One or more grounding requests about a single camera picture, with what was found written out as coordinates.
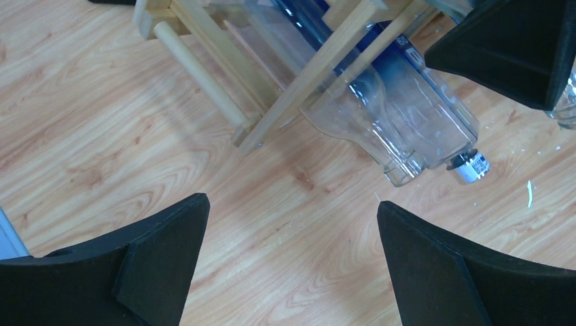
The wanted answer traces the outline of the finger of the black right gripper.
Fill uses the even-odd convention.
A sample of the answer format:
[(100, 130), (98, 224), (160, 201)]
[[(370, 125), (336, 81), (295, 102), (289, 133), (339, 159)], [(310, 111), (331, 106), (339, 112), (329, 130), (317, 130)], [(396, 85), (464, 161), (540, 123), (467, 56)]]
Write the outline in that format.
[(575, 59), (574, 1), (430, 1), (456, 26), (425, 64), (531, 109), (551, 111)]

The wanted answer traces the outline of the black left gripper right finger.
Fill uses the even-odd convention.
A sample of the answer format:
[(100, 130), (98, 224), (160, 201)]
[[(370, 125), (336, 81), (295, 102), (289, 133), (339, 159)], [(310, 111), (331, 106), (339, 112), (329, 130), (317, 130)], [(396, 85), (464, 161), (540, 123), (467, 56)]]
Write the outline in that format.
[(575, 271), (504, 254), (390, 201), (378, 228), (404, 325), (574, 325)]

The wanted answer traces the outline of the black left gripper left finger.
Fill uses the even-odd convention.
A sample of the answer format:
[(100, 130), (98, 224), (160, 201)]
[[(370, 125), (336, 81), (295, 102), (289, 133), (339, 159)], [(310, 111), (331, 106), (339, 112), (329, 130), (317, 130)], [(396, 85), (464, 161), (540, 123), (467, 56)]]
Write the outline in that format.
[(1, 262), (2, 325), (178, 325), (210, 202), (197, 193), (43, 257)]

